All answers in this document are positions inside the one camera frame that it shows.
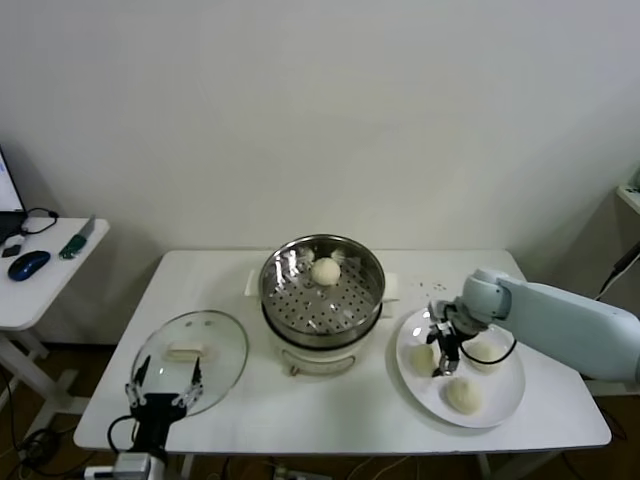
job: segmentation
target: dough ball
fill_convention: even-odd
[[[340,278],[340,265],[332,258],[321,258],[311,267],[311,278],[318,285],[335,285]]]
[[[413,370],[423,377],[430,377],[436,369],[435,354],[431,345],[416,345],[409,352]]]
[[[502,352],[498,347],[487,342],[473,342],[471,345],[466,347],[465,350],[473,358],[477,358],[483,362],[492,362],[494,360],[498,360],[504,355],[504,352]],[[495,365],[483,365],[481,363],[474,362],[471,359],[469,359],[469,363],[471,363],[473,368],[482,373],[493,373],[498,370],[501,365],[500,363],[496,363]]]
[[[445,388],[447,400],[460,413],[471,415],[482,408],[482,391],[468,378],[454,378]]]

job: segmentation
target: floor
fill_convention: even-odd
[[[67,368],[80,370],[80,375],[72,393],[90,396],[106,367],[111,353],[106,350],[54,350],[49,358],[40,361],[41,367],[57,378]],[[574,450],[558,456],[527,477],[527,480],[567,479],[594,480],[640,479],[640,397],[604,398],[598,401],[620,424],[624,431],[614,426],[617,437],[610,445],[594,450]],[[20,386],[14,395],[15,423],[19,438],[28,428],[31,420],[42,405],[41,399],[27,387]],[[56,431],[72,428],[77,417],[58,416],[52,425]],[[81,462],[87,453],[73,444],[72,432],[64,435],[60,450],[53,460],[42,467],[45,472],[61,472]],[[40,475],[27,469],[14,471],[17,455],[11,450],[9,408],[0,412],[0,480],[19,478],[36,480]],[[509,455],[490,456],[492,467],[509,460]],[[376,457],[369,460],[349,480],[474,480],[480,478],[480,472],[474,456],[460,455],[449,457],[420,456],[403,460],[379,477],[376,475],[391,466],[401,457]],[[90,465],[112,464],[114,457],[110,453],[100,452],[91,458]],[[196,459],[191,478],[194,480],[218,480],[227,459],[221,456],[199,457]],[[333,480],[345,480],[350,472],[366,457],[232,457],[227,462],[227,480],[270,480],[273,478],[273,464],[284,464],[290,469],[327,475]],[[172,458],[172,466],[179,467],[181,458]]]

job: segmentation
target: stainless steel steamer basket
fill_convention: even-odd
[[[313,262],[340,264],[337,285],[311,278]],[[298,238],[274,252],[259,278],[263,312],[285,341],[310,350],[334,350],[363,338],[380,316],[385,279],[382,265],[365,246],[336,235]]]

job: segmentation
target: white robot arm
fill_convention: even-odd
[[[480,269],[467,278],[462,296],[433,305],[432,315],[444,352],[441,374],[457,366],[451,338],[457,347],[494,323],[594,379],[640,383],[640,321],[611,305]]]

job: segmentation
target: green knife handle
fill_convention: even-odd
[[[74,258],[80,250],[82,250],[82,247],[84,247],[86,243],[86,238],[81,235],[74,235],[71,237],[71,240],[69,240],[69,243],[60,250],[58,256],[64,260],[70,260]]]

